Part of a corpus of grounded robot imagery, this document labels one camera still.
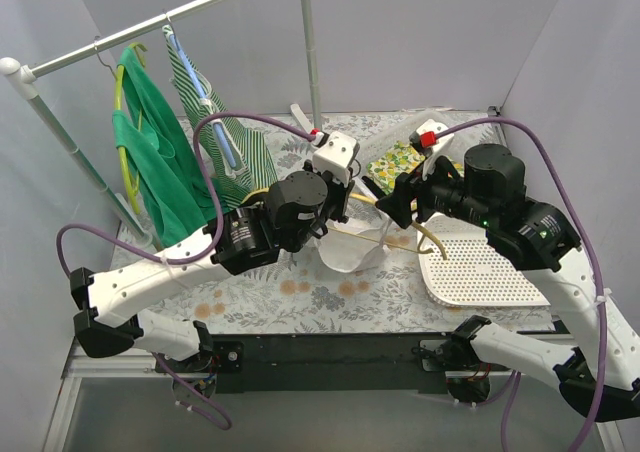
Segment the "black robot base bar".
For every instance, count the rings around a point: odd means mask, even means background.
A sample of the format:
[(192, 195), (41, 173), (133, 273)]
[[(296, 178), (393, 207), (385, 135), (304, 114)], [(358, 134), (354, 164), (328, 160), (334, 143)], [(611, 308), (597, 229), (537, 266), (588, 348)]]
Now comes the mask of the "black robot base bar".
[(443, 341), (436, 333), (215, 335), (217, 391), (444, 394), (445, 370), (421, 356)]

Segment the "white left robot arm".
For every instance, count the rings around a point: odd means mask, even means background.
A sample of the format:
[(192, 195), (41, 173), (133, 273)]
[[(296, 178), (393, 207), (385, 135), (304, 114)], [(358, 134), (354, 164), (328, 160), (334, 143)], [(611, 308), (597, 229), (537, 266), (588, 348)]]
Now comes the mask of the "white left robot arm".
[(329, 172), (297, 171), (226, 213), (219, 242), (202, 258), (195, 255), (213, 238), (214, 222), (152, 260), (108, 272), (73, 271), (76, 339), (91, 358), (137, 348), (163, 354), (193, 372), (205, 370), (214, 354), (206, 325), (154, 313), (151, 306), (183, 289), (272, 264), (282, 251), (300, 251), (326, 234), (327, 222), (346, 221), (353, 187)]

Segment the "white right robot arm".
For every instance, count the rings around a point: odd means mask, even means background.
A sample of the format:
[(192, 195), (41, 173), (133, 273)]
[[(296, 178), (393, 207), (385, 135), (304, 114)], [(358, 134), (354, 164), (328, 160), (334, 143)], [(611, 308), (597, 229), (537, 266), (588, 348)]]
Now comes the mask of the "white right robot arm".
[(614, 304), (606, 308), (607, 331), (600, 331), (585, 244), (561, 210), (527, 197), (524, 179), (524, 163), (506, 147), (479, 145), (465, 153), (462, 173), (440, 156), (429, 174), (420, 167), (400, 174), (376, 206), (403, 229), (435, 213), (483, 229), (489, 246), (545, 297), (575, 344), (549, 344), (473, 315), (427, 355), (447, 367), (471, 370), (484, 362), (515, 369), (557, 390), (582, 416), (603, 363), (596, 421), (636, 418), (639, 335)]

